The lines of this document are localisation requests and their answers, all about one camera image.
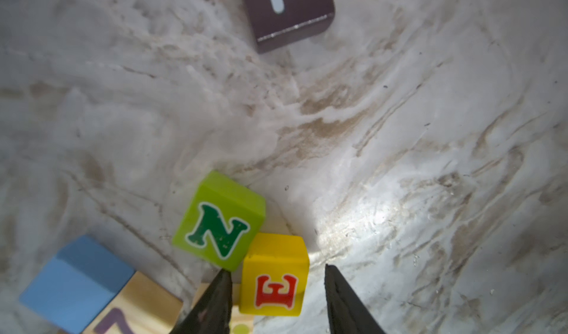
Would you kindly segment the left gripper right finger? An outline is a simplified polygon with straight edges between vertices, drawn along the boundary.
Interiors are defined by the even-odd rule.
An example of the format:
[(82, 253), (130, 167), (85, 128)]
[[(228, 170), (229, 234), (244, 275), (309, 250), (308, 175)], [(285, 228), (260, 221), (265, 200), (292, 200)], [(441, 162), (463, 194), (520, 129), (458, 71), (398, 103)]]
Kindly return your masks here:
[(325, 265), (325, 297), (331, 334), (385, 334), (334, 265)]

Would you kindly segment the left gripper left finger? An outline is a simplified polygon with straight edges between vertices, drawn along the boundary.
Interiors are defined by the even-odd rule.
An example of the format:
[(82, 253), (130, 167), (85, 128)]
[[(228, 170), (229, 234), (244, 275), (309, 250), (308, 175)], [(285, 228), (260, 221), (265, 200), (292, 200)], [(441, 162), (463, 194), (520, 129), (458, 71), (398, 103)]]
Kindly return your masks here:
[(195, 307), (171, 334), (229, 334), (232, 307), (232, 275), (227, 270), (220, 270)]

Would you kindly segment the yellow E block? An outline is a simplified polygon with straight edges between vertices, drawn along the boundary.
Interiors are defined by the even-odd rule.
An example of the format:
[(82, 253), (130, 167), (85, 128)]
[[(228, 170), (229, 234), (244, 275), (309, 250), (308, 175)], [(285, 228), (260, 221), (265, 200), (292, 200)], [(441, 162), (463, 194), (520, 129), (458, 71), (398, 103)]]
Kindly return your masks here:
[(240, 312), (299, 316), (309, 268), (309, 254), (302, 237), (258, 233), (243, 262)]

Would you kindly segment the dark purple P block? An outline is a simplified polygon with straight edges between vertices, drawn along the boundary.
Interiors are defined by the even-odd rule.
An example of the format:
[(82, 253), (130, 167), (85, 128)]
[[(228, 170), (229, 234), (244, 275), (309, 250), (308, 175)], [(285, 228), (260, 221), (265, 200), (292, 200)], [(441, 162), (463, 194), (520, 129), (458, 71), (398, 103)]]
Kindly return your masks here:
[(267, 53), (326, 31), (335, 17), (334, 0), (243, 0), (254, 43)]

